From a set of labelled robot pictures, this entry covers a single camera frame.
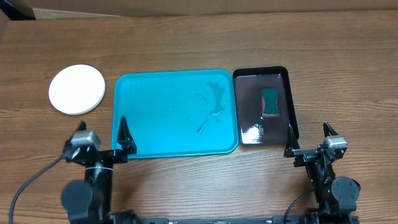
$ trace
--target blue tray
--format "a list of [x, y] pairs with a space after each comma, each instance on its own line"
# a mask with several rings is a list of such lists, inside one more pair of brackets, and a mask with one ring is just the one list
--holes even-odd
[[125, 116], [137, 154], [129, 159], [222, 154], [238, 145], [231, 74], [223, 69], [132, 73], [115, 86], [112, 148]]

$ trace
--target white paper plate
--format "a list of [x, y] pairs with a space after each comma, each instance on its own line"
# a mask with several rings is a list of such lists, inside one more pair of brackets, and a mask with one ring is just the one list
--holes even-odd
[[51, 104], [65, 114], [83, 114], [94, 109], [105, 94], [102, 74], [89, 65], [72, 65], [51, 81]]

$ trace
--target water spill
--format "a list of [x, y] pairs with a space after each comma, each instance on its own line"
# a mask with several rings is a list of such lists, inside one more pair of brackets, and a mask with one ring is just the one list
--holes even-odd
[[199, 96], [201, 99], [203, 99], [203, 101], [205, 101], [207, 104], [209, 104], [209, 100], [207, 100], [206, 97], [204, 97], [202, 94], [200, 93], [195, 93], [196, 96]]
[[215, 107], [214, 107], [214, 109], [212, 109], [212, 110], [209, 112], [209, 116], [207, 117], [207, 119], [205, 120], [205, 122], [203, 122], [203, 124], [197, 129], [197, 131], [196, 131], [197, 134], [200, 134], [200, 133], [203, 131], [203, 129], [204, 129], [204, 128], [206, 127], [206, 125], [207, 125], [207, 122], [209, 121], [209, 118], [210, 118], [212, 115], [217, 115], [217, 114], [219, 114], [219, 113], [221, 113], [221, 112], [224, 111], [224, 108], [223, 108], [222, 105], [221, 105], [221, 98], [223, 97], [223, 94], [224, 94], [224, 92], [225, 92], [225, 89], [220, 88], [220, 87], [217, 85], [217, 83], [213, 83], [213, 82], [208, 82], [207, 85], [209, 85], [210, 88], [211, 88], [211, 90], [213, 90], [214, 96], [215, 96], [215, 98], [216, 98], [216, 99], [215, 99]]

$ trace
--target wooden table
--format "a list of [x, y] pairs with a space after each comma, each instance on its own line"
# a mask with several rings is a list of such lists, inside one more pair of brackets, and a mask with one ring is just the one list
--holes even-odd
[[[47, 92], [61, 69], [86, 63], [106, 79], [94, 111], [67, 116]], [[285, 66], [300, 145], [323, 141], [322, 122], [349, 142], [335, 172], [362, 185], [361, 223], [398, 219], [398, 12], [309, 12], [8, 22], [0, 43], [0, 223], [17, 189], [60, 155], [80, 120], [111, 145], [115, 81], [131, 72]], [[140, 217], [259, 218], [283, 214], [310, 188], [283, 146], [219, 156], [131, 161], [115, 167], [113, 211]], [[31, 184], [19, 223], [67, 223], [63, 187], [83, 168], [62, 162]], [[292, 213], [315, 207], [313, 198]]]

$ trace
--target black tray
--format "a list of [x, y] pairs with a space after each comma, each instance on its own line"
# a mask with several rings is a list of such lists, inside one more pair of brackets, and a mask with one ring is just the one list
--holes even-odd
[[286, 144], [289, 123], [299, 138], [286, 68], [241, 68], [233, 79], [242, 144]]

